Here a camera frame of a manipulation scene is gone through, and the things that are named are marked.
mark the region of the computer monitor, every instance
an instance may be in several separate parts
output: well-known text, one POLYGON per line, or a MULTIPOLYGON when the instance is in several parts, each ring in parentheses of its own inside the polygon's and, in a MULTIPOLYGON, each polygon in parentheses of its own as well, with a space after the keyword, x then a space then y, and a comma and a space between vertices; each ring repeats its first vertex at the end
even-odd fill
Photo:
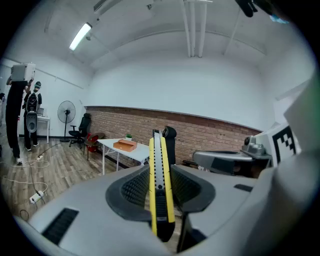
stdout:
POLYGON ((45 113, 45 109, 42 108, 42 107, 39 107, 39 108, 38 108, 38 111, 37 111, 36 113, 37 113, 38 115, 40 115, 40 116, 43 116, 44 113, 45 113))

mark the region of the potted plant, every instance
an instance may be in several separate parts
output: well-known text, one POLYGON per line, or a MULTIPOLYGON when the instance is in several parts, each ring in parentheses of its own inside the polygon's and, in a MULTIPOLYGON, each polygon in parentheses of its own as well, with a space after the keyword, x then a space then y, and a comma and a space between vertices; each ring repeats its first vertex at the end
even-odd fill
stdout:
POLYGON ((132 141, 132 136, 131 136, 131 134, 128 133, 128 134, 125 136, 125 139, 128 140, 128 141, 132 141))

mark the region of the white cable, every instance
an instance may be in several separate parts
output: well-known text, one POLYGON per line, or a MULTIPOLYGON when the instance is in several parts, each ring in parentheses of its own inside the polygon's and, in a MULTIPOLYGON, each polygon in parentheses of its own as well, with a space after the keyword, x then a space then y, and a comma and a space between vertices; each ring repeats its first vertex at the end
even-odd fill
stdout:
MULTIPOLYGON (((45 160, 42 160, 42 161, 39 161, 39 160, 30 160, 30 161, 28 161, 28 163, 29 163, 29 165, 21 166, 21 165, 10 165, 10 164, 8 164, 7 162, 0 162, 0 164, 6 164, 6 165, 11 166, 11 167, 14 167, 14 168, 29 168, 29 167, 31 167, 31 166, 32 166, 31 168, 46 168, 46 167, 48 167, 48 166, 50 165, 50 163, 49 163, 48 161, 45 161, 45 160), (48 165, 47 165, 47 166, 42 166, 42 167, 40 167, 40 166, 32 166, 33 164, 35 164, 35 163, 40 163, 40 162, 46 162, 46 163, 48 163, 48 165)), ((8 178, 6 178, 6 177, 2 177, 2 178, 6 179, 6 180, 8 180, 8 181, 11 181, 11 182, 22 183, 22 184, 45 184, 45 185, 46 185, 46 188, 45 188, 45 190, 43 191, 43 193, 45 193, 46 190, 48 189, 48 184, 47 184, 47 183, 44 183, 44 182, 22 182, 22 181, 16 181, 16 180, 13 180, 13 179, 8 179, 8 178)))
POLYGON ((23 183, 23 184, 45 184, 46 185, 46 188, 45 190, 43 191, 43 193, 46 192, 46 190, 48 189, 48 184, 47 183, 44 183, 44 182, 22 182, 22 181, 16 181, 16 180, 13 180, 13 179, 8 179, 6 177, 2 177, 3 179, 6 179, 8 181, 11 181, 11 182, 16 182, 16 183, 23 183))
POLYGON ((42 160, 42 161, 39 161, 39 160, 30 160, 29 162, 33 162, 33 163, 29 163, 29 165, 25 165, 25 166, 22 166, 22 165, 10 165, 9 163, 7 162, 0 162, 0 164, 6 164, 8 166, 11 166, 11 167, 14 167, 14 168, 28 168, 28 167, 31 167, 33 164, 35 163, 40 163, 40 162, 46 162, 48 165, 46 166, 33 166, 32 168, 46 168, 50 165, 50 163, 48 161, 45 161, 45 160, 42 160))

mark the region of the brick wall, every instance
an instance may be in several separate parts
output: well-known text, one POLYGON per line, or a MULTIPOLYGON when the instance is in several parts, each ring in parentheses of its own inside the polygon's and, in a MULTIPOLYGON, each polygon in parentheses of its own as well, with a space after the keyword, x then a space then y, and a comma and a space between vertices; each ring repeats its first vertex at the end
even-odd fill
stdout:
MULTIPOLYGON (((153 129, 162 131, 165 126, 173 127, 177 133, 177 164, 181 164, 182 160, 192 160, 195 150, 239 151, 248 135, 259 133, 240 125, 187 114, 96 106, 87 107, 86 112, 91 114, 90 132, 103 132, 107 139, 124 138, 126 134, 131 134, 133 141, 149 145, 153 129)), ((137 165, 122 155, 120 162, 126 166, 137 165)))

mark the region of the ceiling pipe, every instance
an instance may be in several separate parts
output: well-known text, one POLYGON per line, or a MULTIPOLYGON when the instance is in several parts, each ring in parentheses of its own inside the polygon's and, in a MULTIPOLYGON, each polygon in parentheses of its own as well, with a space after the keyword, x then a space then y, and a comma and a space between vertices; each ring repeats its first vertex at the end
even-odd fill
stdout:
POLYGON ((189 2, 190 14, 191 14, 191 57, 195 56, 196 48, 196 12, 195 3, 189 2))
POLYGON ((238 10, 238 15, 236 17, 236 21, 235 21, 235 24, 234 24, 234 27, 233 27, 233 31, 232 31, 231 37, 229 39, 229 43, 227 44, 223 55, 226 55, 228 53, 229 46, 231 45, 231 42, 234 39, 236 30, 237 30, 237 26, 238 26, 238 23, 239 23, 239 17, 240 17, 240 8, 238 10))
POLYGON ((200 44, 199 44, 198 57, 202 58, 202 53, 204 51, 204 45, 205 45, 206 22, 207 22, 207 4, 206 3, 202 3, 200 5, 200 11, 201 11, 201 28, 200 28, 200 44))
POLYGON ((183 23, 184 23, 184 30, 186 34, 186 45, 188 48, 188 57, 191 57, 191 50, 190 50, 190 35, 189 35, 189 28, 188 28, 188 20, 187 20, 187 12, 184 0, 179 0, 181 4, 181 11, 183 16, 183 23))

